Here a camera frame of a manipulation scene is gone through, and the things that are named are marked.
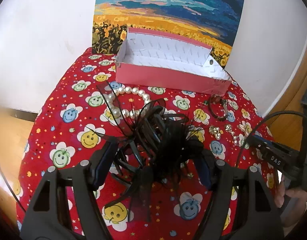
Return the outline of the right hand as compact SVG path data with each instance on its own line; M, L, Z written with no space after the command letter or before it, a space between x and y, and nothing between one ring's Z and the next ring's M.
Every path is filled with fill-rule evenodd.
M277 192L274 197L274 202L278 208L281 208L286 200L287 206L282 212L282 225L289 228L298 223L307 209L307 191L301 187L286 189L286 178L284 175L277 186Z

